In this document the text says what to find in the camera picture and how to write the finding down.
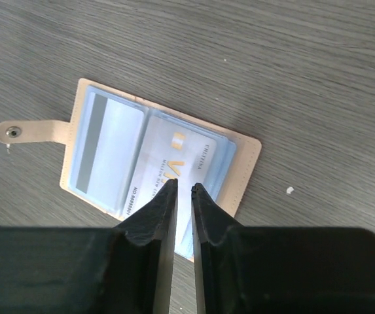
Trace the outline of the beige leather card holder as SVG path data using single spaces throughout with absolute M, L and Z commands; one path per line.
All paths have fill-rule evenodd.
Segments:
M 143 127 L 138 138 L 134 159 L 132 160 L 132 167 L 128 176 L 126 190 L 122 195 L 120 210 L 116 213 L 111 213 L 102 209 L 100 206 L 96 205 L 92 201 L 84 199 L 82 196 L 78 195 L 69 188 L 69 179 L 72 171 L 79 126 L 82 120 L 86 97 L 90 92 L 105 94 L 107 97 L 113 99 L 120 98 L 125 101 L 129 101 L 134 106 L 140 107 L 145 112 Z M 261 142 L 258 139 L 220 127 L 198 118 L 194 118 L 163 105 L 159 105 L 152 101 L 148 101 L 141 97 L 128 94 L 92 80 L 85 78 L 79 80 L 70 121 L 4 121 L 0 123 L 0 142 L 6 145 L 38 142 L 56 142 L 63 144 L 65 146 L 65 154 L 63 158 L 60 186 L 64 190 L 84 200 L 90 205 L 93 205 L 95 208 L 112 216 L 113 218 L 124 220 L 126 218 L 123 217 L 122 212 L 126 200 L 128 199 L 129 189 L 132 177 L 134 175 L 134 169 L 139 156 L 139 151 L 145 136 L 148 121 L 150 117 L 155 115 L 163 116 L 165 118 L 174 118 L 179 121 L 206 129 L 218 134 L 226 141 L 223 148 L 219 149 L 218 157 L 213 160 L 211 169 L 209 170 L 205 181 L 200 184 L 204 185 L 213 201 L 220 205 L 229 215 L 235 215 L 262 148 Z M 191 231 L 189 231 L 187 234 L 190 236 L 190 239 L 187 241 L 184 240 L 183 243 L 185 244 L 185 247 L 190 250 L 191 255 L 179 255 L 188 260 L 192 260 L 192 219 L 190 219 L 189 226 L 191 227 Z

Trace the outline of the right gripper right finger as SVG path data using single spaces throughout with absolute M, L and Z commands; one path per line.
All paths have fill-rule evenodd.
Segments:
M 375 233 L 244 226 L 192 187 L 199 313 L 375 313 Z

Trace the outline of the white VIP credit card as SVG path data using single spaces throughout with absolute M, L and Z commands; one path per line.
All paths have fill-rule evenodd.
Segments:
M 190 256 L 184 240 L 191 231 L 190 189 L 205 181 L 226 141 L 218 134 L 170 117 L 150 117 L 122 215 L 128 218 L 149 203 L 166 181 L 178 180 L 175 251 Z

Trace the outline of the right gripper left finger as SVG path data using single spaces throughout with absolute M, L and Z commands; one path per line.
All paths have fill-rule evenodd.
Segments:
M 167 313 L 177 190 L 112 228 L 0 226 L 0 313 Z

